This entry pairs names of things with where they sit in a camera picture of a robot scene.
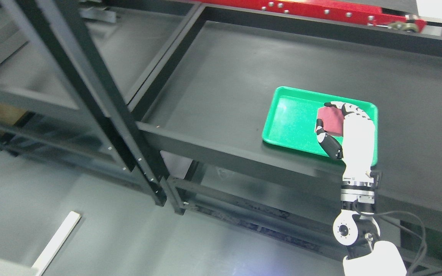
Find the maroon sponge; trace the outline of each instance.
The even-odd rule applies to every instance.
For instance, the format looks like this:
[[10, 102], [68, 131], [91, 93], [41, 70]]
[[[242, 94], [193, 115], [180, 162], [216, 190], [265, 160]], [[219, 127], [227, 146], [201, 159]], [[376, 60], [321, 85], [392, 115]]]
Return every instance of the maroon sponge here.
[[342, 111], [334, 107], [322, 107], [318, 109], [317, 119], [323, 120], [323, 128], [332, 136], [342, 136], [344, 115]]

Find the red machine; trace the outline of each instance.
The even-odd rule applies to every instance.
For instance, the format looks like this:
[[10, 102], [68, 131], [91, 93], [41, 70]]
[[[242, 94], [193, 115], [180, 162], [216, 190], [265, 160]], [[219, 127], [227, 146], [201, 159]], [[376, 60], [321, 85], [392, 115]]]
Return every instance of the red machine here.
[[335, 0], [200, 0], [200, 2], [279, 12], [367, 26], [421, 32], [427, 22], [416, 15], [381, 7]]

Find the black wire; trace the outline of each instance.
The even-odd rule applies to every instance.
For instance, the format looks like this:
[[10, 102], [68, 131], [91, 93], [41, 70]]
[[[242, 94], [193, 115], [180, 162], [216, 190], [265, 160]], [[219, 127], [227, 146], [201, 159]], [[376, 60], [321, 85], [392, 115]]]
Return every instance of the black wire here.
[[363, 217], [382, 217], [383, 215], [402, 214], [402, 215], [410, 215], [411, 217], [414, 217], [421, 224], [422, 236], [419, 236], [419, 234], [411, 231], [410, 229], [407, 229], [406, 227], [403, 227], [401, 225], [387, 221], [388, 223], [391, 223], [392, 225], [394, 225], [400, 229], [404, 229], [404, 230], [407, 229], [407, 230], [405, 230], [407, 233], [410, 234], [412, 232], [413, 233], [412, 236], [418, 237], [419, 239], [421, 239], [421, 245], [419, 246], [419, 250], [417, 251], [416, 258], [412, 261], [409, 269], [407, 270], [407, 276], [410, 276], [414, 272], [414, 270], [417, 268], [417, 266], [419, 266], [419, 262], [421, 262], [421, 260], [424, 258], [424, 256], [427, 253], [426, 227], [424, 226], [424, 223], [422, 222], [422, 220], [417, 215], [415, 215], [411, 212], [407, 212], [407, 211], [389, 211], [389, 212], [384, 212], [384, 213], [365, 214], [365, 213], [362, 213], [361, 211], [358, 210], [358, 201], [357, 200], [352, 203], [352, 208], [354, 211], [356, 211], [359, 215], [362, 215]]
[[[400, 229], [402, 229], [403, 231], [411, 234], [412, 236], [415, 236], [416, 238], [419, 238], [422, 241], [422, 236], [420, 236], [419, 234], [417, 234], [414, 231], [411, 231], [410, 229], [408, 229], [407, 227], [403, 227], [400, 224], [396, 224], [395, 222], [392, 222], [391, 220], [387, 220], [386, 218], [381, 218], [383, 221], [388, 222], [389, 224], [398, 227]], [[419, 248], [419, 252], [422, 253], [423, 250], [426, 250], [427, 252], [427, 243], [424, 244], [424, 248]]]

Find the screw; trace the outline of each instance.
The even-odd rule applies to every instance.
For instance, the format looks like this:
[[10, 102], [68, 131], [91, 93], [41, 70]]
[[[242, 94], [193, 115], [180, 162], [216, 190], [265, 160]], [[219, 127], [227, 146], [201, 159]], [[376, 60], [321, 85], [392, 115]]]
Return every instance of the screw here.
[[365, 238], [367, 241], [372, 242], [372, 241], [373, 241], [373, 234], [371, 234], [371, 233], [366, 233], [366, 234], [364, 235], [364, 238]]

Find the robotic hand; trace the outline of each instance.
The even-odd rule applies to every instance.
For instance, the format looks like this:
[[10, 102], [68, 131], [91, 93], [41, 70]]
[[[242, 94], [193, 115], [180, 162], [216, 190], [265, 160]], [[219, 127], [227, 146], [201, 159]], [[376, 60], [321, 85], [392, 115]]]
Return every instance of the robotic hand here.
[[333, 223], [333, 234], [347, 246], [343, 265], [346, 276], [405, 275], [406, 270], [396, 246], [380, 241], [379, 226], [374, 218], [360, 215], [375, 213], [375, 190], [381, 174], [371, 171], [374, 153], [375, 125], [364, 110], [343, 102], [325, 103], [344, 115], [342, 145], [324, 129], [317, 119], [316, 133], [320, 146], [332, 159], [346, 164], [342, 176], [340, 200], [342, 210]]

